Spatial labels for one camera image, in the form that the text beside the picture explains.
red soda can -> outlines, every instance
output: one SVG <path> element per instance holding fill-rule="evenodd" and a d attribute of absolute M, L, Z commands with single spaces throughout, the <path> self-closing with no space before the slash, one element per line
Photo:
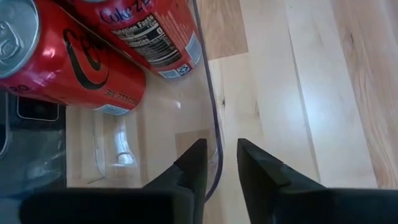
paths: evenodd
<path fill-rule="evenodd" d="M 0 1 L 0 85 L 24 97 L 121 115 L 144 72 L 48 0 Z"/>
<path fill-rule="evenodd" d="M 201 58 L 186 0 L 75 0 L 78 14 L 113 45 L 165 78 L 191 71 Z"/>

coke zero logo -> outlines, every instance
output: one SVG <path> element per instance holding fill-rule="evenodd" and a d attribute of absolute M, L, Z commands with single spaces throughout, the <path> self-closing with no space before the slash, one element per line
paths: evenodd
<path fill-rule="evenodd" d="M 143 10 L 142 6 L 147 6 L 151 0 L 135 0 L 131 6 L 118 9 L 114 8 L 112 10 L 102 10 L 99 13 L 102 21 L 106 22 L 107 24 L 112 24 L 115 22 L 121 22 L 132 18 L 135 13 L 141 12 Z"/>
<path fill-rule="evenodd" d="M 63 31 L 63 40 L 78 82 L 87 90 L 102 88 L 109 78 L 109 67 L 102 66 L 101 64 L 101 56 L 103 54 L 100 53 L 106 49 L 100 43 L 92 41 L 87 35 L 77 36 L 70 29 Z M 96 73 L 96 76 L 92 78 L 98 79 L 98 77 L 103 77 L 104 80 L 99 83 L 91 81 L 86 75 L 86 73 L 90 72 Z"/>

